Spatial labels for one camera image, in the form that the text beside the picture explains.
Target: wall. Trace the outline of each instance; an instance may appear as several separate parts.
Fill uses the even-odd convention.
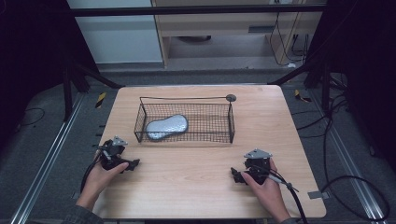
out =
[[[68,0],[71,8],[151,7],[149,0]],[[162,63],[153,16],[76,18],[96,63]]]

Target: dark sleeve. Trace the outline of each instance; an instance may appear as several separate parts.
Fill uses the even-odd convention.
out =
[[[283,222],[281,222],[280,224],[296,224],[296,220],[294,218],[288,218],[286,220],[284,220]]]
[[[81,207],[74,206],[70,213],[66,216],[62,224],[72,224],[72,223],[103,223],[103,220],[99,218],[93,212]]]

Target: wire basket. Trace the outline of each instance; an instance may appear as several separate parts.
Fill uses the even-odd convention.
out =
[[[205,103],[212,99],[224,99],[228,103]],[[176,142],[176,141],[210,141],[232,143],[235,129],[233,124],[234,95],[210,98],[157,98],[140,97],[140,106],[134,126],[137,141],[141,142]],[[185,131],[175,131],[169,124],[172,118],[184,117],[187,121]],[[165,124],[160,130],[148,130],[148,126],[158,122]]]

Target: hand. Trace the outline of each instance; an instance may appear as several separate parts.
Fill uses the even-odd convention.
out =
[[[271,169],[277,171],[274,161],[270,160]],[[290,218],[290,214],[283,202],[279,184],[270,178],[266,178],[262,185],[259,185],[253,177],[245,172],[241,172],[253,193],[259,199],[260,204],[267,210],[277,223]]]
[[[81,192],[76,205],[92,211],[99,194],[107,187],[111,180],[128,167],[129,163],[124,162],[111,170],[105,170],[100,162],[97,162],[85,182],[84,190]]]

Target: light wood tabletop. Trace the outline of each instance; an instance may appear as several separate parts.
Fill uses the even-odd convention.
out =
[[[134,135],[139,97],[216,97],[234,94],[233,143],[142,142]],[[140,159],[134,171],[118,175],[102,192],[93,212],[103,218],[260,218],[269,214],[249,186],[235,183],[231,167],[243,171],[244,155],[259,148],[273,154],[278,172],[297,193],[307,217],[323,217],[303,146],[282,90],[278,86],[156,86],[119,90],[101,145],[115,135],[129,144],[122,157]],[[281,185],[293,217],[300,213],[287,188]]]

